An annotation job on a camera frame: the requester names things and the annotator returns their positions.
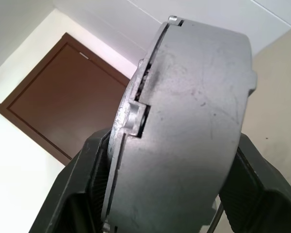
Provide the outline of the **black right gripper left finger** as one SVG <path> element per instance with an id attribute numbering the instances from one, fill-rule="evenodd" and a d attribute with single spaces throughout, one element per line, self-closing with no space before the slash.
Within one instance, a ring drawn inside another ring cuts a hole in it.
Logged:
<path id="1" fill-rule="evenodd" d="M 108 182 L 110 129 L 93 133 L 59 173 L 33 225 L 32 233 L 101 233 Z"/>

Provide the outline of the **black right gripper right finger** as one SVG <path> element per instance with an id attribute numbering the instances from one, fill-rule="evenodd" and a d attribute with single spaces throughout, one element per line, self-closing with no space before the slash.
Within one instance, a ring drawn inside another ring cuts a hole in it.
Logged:
<path id="1" fill-rule="evenodd" d="M 242 134 L 219 197 L 235 233 L 291 233 L 291 186 Z"/>

